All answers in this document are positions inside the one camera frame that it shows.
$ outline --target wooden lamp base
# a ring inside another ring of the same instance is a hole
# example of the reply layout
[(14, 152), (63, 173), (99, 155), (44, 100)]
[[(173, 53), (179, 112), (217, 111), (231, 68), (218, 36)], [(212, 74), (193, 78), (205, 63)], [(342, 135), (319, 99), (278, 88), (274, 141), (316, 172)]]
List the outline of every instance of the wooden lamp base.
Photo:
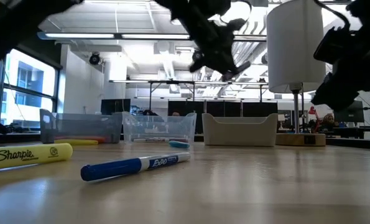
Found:
[(326, 146), (325, 134), (276, 134), (280, 146)]

